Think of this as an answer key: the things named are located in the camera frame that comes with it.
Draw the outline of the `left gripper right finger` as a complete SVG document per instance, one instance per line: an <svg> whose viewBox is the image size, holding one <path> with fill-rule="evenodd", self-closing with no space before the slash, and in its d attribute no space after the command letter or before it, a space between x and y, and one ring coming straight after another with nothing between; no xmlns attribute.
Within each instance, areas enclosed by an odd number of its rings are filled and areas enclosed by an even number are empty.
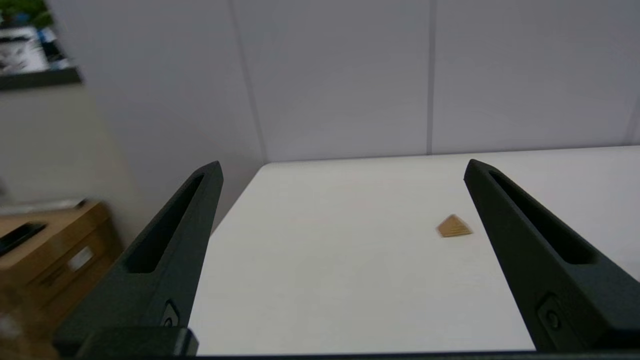
<svg viewBox="0 0 640 360"><path fill-rule="evenodd" d="M538 351L638 353L633 276L496 167L471 159L464 182Z"/></svg>

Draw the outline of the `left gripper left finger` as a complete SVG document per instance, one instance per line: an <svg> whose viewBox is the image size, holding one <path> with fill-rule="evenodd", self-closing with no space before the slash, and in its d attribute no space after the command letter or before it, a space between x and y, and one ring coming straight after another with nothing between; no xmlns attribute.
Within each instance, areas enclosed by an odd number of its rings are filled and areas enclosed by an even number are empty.
<svg viewBox="0 0 640 360"><path fill-rule="evenodd" d="M218 161L183 182L54 332L62 356L100 330L188 324L223 184Z"/></svg>

